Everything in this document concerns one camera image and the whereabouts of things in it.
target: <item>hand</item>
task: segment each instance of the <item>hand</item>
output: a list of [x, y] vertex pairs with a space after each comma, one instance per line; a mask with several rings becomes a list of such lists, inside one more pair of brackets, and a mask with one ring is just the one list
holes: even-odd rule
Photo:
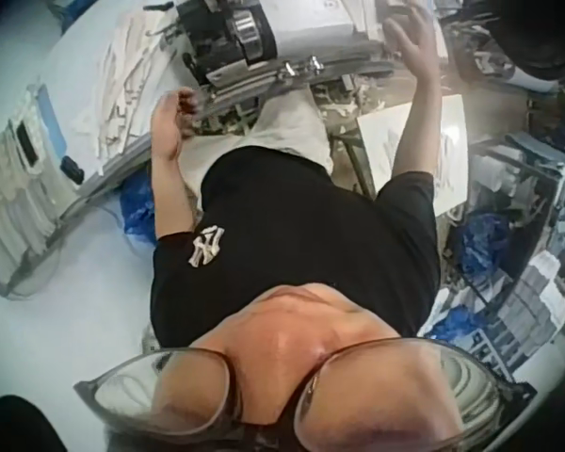
[[404, 64], [420, 82], [439, 83], [440, 62], [437, 54], [433, 18], [422, 6], [409, 3], [408, 21], [387, 19], [385, 26], [394, 36]]
[[173, 161], [182, 143], [193, 136], [192, 119], [197, 113], [197, 98], [190, 88], [170, 91], [161, 97], [151, 117], [151, 155]]

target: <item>khaki pants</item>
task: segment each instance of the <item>khaki pants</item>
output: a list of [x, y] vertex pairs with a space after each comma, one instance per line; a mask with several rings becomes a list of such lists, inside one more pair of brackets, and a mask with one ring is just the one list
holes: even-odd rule
[[196, 137], [180, 155], [180, 172], [197, 195], [201, 208], [201, 185], [207, 171], [224, 154], [246, 146], [290, 153], [321, 165], [332, 173], [331, 148], [309, 88], [269, 99], [253, 129], [245, 137]]

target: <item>blue object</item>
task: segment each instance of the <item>blue object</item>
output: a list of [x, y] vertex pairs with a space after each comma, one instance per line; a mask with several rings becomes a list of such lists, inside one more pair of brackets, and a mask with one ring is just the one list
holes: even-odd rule
[[477, 284], [498, 269], [509, 247], [509, 220], [497, 214], [476, 214], [459, 229], [458, 256], [462, 274]]
[[38, 110], [40, 111], [41, 120], [48, 129], [48, 137], [53, 145], [55, 154], [58, 158], [63, 158], [67, 153], [67, 142], [58, 126], [57, 115], [50, 102], [48, 89], [46, 85], [42, 85], [38, 90]]
[[436, 323], [425, 337], [452, 343], [456, 338], [469, 335], [485, 326], [486, 321], [482, 315], [473, 314], [466, 306], [457, 306], [450, 309], [447, 317]]
[[97, 0], [73, 0], [63, 8], [61, 31], [65, 33], [73, 23], [84, 14]]
[[143, 242], [156, 245], [153, 190], [146, 169], [135, 172], [123, 182], [120, 205], [123, 231]]

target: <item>eyeglasses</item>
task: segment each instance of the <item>eyeglasses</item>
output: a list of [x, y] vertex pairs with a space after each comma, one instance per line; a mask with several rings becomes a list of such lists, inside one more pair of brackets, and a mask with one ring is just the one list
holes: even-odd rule
[[165, 349], [136, 357], [75, 391], [108, 426], [147, 441], [320, 451], [470, 449], [531, 393], [464, 351], [428, 339], [338, 350], [291, 395], [276, 424], [241, 422], [234, 367], [220, 353]]

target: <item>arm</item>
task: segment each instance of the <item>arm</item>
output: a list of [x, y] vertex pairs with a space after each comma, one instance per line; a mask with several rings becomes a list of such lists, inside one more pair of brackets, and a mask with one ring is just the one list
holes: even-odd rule
[[417, 80], [411, 113], [395, 154], [393, 177], [409, 171], [435, 175], [441, 140], [442, 88], [433, 22], [425, 9], [412, 5], [406, 27], [393, 19], [386, 25], [406, 67]]
[[161, 98], [151, 119], [151, 159], [154, 223], [157, 238], [192, 231], [193, 215], [178, 154], [191, 137], [196, 100], [190, 89], [169, 92]]

